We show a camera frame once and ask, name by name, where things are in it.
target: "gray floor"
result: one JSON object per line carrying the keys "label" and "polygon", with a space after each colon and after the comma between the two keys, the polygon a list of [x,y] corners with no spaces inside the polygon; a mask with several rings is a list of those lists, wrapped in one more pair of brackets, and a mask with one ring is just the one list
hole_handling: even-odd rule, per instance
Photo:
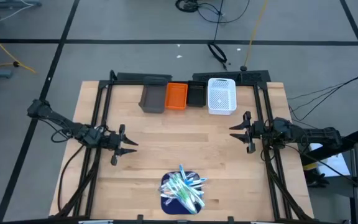
{"label": "gray floor", "polygon": [[[59,39],[73,0],[42,1],[0,23],[0,38]],[[175,9],[166,0],[81,0],[69,39],[211,39],[215,25],[197,13]],[[218,0],[208,1],[219,5]],[[249,39],[263,1],[251,0],[242,19],[219,27],[218,39]],[[358,1],[347,0],[358,25]],[[225,1],[227,19],[241,13],[246,1]],[[10,14],[13,9],[1,14]],[[356,41],[337,0],[270,1],[260,24],[258,40]],[[26,109],[38,98],[57,45],[4,44],[38,74],[13,68],[11,79],[0,79],[0,201],[29,127]],[[229,71],[244,63],[247,45],[221,45]],[[11,60],[0,49],[0,63]],[[272,80],[284,82],[287,96],[296,96],[335,85],[358,76],[358,46],[255,45],[250,70],[269,70]],[[83,80],[108,77],[116,72],[166,73],[174,80],[189,80],[196,72],[223,72],[205,45],[97,45],[66,44],[57,65],[47,99],[52,108],[71,118]],[[309,98],[290,101],[298,106]],[[299,110],[302,115],[311,107]],[[334,126],[342,135],[358,129],[358,82],[339,90],[310,116],[306,123]],[[50,203],[63,157],[64,144],[52,144],[52,130],[39,124],[31,141],[5,221],[43,218]],[[350,216],[348,199],[327,191],[311,190],[316,218],[340,222]]]}

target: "bundle of pens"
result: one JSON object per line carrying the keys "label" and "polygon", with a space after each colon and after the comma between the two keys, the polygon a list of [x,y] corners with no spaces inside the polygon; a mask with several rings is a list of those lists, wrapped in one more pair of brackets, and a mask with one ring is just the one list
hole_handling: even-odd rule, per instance
{"label": "bundle of pens", "polygon": [[201,191],[203,182],[207,178],[200,178],[195,172],[185,172],[180,165],[180,173],[169,173],[169,179],[164,180],[160,187],[161,197],[167,198],[165,205],[168,206],[172,200],[178,200],[191,214],[197,214],[196,204],[204,207],[201,199],[204,192]]}

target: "wooden tabletop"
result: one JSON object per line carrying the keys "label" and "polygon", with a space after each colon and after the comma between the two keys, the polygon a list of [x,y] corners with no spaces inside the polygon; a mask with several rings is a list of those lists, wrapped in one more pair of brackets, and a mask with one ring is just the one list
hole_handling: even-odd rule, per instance
{"label": "wooden tabletop", "polygon": [[[82,83],[74,121],[90,124],[97,86],[98,82]],[[252,87],[237,86],[237,110],[230,116],[210,115],[207,106],[165,110],[163,114],[143,113],[138,105],[142,89],[140,85],[112,88],[108,126],[118,130],[120,124],[125,124],[127,137],[139,146],[124,145],[137,152],[120,157],[115,167],[110,164],[112,152],[102,150],[91,217],[133,220],[143,214],[145,220],[224,221],[233,216],[236,221],[273,221],[265,164],[260,158],[260,140],[255,141],[256,152],[247,154],[247,145],[229,135],[243,133],[229,127],[241,123],[245,111],[251,111],[252,122],[257,118]],[[283,84],[268,83],[268,92],[273,116],[290,119]],[[262,92],[260,97],[266,118]],[[67,143],[62,167],[79,147],[75,140]],[[65,172],[62,205],[78,186],[84,151],[72,160]],[[312,217],[299,154],[288,147],[281,150],[281,155],[287,188]],[[161,209],[157,190],[161,178],[167,172],[178,170],[179,164],[208,178],[203,189],[206,206],[197,215],[167,215]],[[278,189],[277,192],[284,217],[282,197]],[[56,193],[50,214],[57,213]],[[82,214],[87,194],[86,190]]]}

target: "orange bin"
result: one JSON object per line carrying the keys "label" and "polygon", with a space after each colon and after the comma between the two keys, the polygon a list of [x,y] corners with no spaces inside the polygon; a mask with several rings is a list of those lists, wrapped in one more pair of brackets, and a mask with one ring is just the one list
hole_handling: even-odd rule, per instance
{"label": "orange bin", "polygon": [[167,96],[165,97],[165,109],[186,109],[187,84],[168,83]]}

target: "white basket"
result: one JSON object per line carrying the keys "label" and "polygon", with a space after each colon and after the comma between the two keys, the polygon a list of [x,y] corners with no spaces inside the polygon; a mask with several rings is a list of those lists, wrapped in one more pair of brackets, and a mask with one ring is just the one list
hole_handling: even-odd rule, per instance
{"label": "white basket", "polygon": [[208,113],[230,115],[237,109],[236,83],[227,78],[208,80]]}

